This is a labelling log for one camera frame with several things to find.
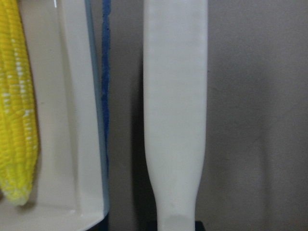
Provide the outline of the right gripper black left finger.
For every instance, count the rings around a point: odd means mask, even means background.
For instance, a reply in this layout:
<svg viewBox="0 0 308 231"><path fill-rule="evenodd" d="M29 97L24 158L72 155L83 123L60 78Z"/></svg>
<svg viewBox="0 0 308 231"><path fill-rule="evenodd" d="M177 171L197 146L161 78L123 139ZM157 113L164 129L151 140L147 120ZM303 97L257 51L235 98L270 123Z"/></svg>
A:
<svg viewBox="0 0 308 231"><path fill-rule="evenodd" d="M158 231L157 221L153 220L153 221L147 222L144 230L145 231Z"/></svg>

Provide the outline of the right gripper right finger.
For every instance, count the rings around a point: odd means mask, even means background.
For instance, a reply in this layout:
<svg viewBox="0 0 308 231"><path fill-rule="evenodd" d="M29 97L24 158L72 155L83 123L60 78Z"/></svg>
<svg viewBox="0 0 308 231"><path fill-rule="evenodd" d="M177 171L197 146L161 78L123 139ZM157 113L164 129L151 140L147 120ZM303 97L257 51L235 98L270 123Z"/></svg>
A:
<svg viewBox="0 0 308 231"><path fill-rule="evenodd" d="M201 221L195 221L195 231L205 231L205 227Z"/></svg>

